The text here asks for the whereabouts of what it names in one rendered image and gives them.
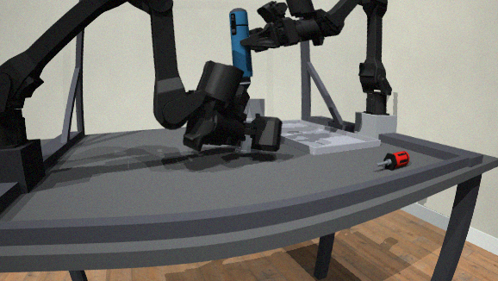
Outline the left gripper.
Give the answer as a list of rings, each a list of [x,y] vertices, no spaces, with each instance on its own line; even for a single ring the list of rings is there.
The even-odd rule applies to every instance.
[[[298,42],[303,41],[304,31],[302,25],[298,21],[292,20],[290,17],[284,17],[276,20],[276,22],[281,22],[284,24],[284,27],[277,27],[275,23],[269,22],[265,24],[264,28],[250,30],[250,36],[241,40],[240,45],[249,46],[251,47],[251,50],[258,53],[268,50],[269,48],[279,48],[283,45],[284,47],[297,45]],[[288,43],[288,45],[286,45],[286,43]]]

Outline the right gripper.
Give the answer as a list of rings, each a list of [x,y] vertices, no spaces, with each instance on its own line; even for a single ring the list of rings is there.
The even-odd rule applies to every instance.
[[[254,118],[251,123],[244,122],[234,116],[233,111],[224,111],[230,121],[230,127],[227,135],[219,141],[203,142],[204,145],[229,145],[238,146],[246,140],[245,134],[252,138],[251,149],[276,152],[280,147],[282,121],[277,117],[260,116]],[[251,129],[246,129],[251,128]],[[223,142],[223,143],[215,143]],[[230,144],[231,142],[231,144]]]

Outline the blue electric screwdriver barrel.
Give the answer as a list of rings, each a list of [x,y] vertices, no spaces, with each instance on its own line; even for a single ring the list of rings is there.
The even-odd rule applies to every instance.
[[[229,13],[233,66],[244,72],[240,85],[246,88],[251,84],[251,47],[241,46],[240,41],[249,37],[248,15],[245,9],[236,8]]]

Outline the grey l-shaped bracket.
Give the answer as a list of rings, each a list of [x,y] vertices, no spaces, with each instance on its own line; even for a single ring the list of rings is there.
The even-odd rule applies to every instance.
[[[265,116],[265,99],[264,98],[250,98],[247,103],[247,116],[246,121],[251,123],[255,114],[260,114],[260,116]]]

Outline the red hand screwdriver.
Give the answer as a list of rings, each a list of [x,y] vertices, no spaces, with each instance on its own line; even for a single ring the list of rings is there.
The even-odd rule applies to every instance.
[[[386,169],[393,171],[395,168],[407,165],[409,162],[409,155],[407,152],[402,151],[399,153],[387,153],[384,162],[377,163],[377,166],[385,165]]]

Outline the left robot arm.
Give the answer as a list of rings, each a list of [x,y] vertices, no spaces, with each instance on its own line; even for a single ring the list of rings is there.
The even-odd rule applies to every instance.
[[[291,16],[303,17],[296,20],[302,25],[303,41],[312,40],[314,46],[322,46],[324,37],[340,34],[346,17],[357,5],[363,6],[367,15],[367,49],[365,62],[359,64],[358,75],[363,93],[367,93],[364,113],[389,116],[386,113],[387,95],[391,96],[392,88],[382,63],[383,16],[387,11],[388,0],[339,0],[328,12],[314,10],[312,0],[286,0],[286,3],[271,1],[257,9],[257,12],[266,23],[273,22],[280,27],[282,23],[276,20],[284,18],[289,8]],[[374,91],[376,89],[381,92],[377,93]]]

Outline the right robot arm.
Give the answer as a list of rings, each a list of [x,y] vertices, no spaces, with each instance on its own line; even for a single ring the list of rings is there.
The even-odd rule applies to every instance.
[[[233,111],[234,116],[246,121],[244,111],[250,96],[240,85],[244,72],[235,66],[207,61],[196,90],[186,92],[177,69],[173,0],[143,1],[81,0],[26,51],[0,65],[0,149],[28,142],[22,108],[25,98],[44,83],[40,75],[46,64],[103,12],[125,2],[151,17],[153,113],[161,126],[172,130],[187,122],[183,144],[200,152],[204,141],[220,141],[227,135],[230,121],[223,110]]]

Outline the shiny grey metal cylinder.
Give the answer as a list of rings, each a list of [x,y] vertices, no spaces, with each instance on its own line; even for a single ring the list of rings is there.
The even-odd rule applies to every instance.
[[[252,147],[252,138],[250,138],[250,135],[245,134],[246,137],[245,141],[242,141],[240,144],[240,147],[236,146],[235,151],[240,152],[240,153],[259,153],[262,152],[263,150],[258,150],[258,149],[251,149]]]

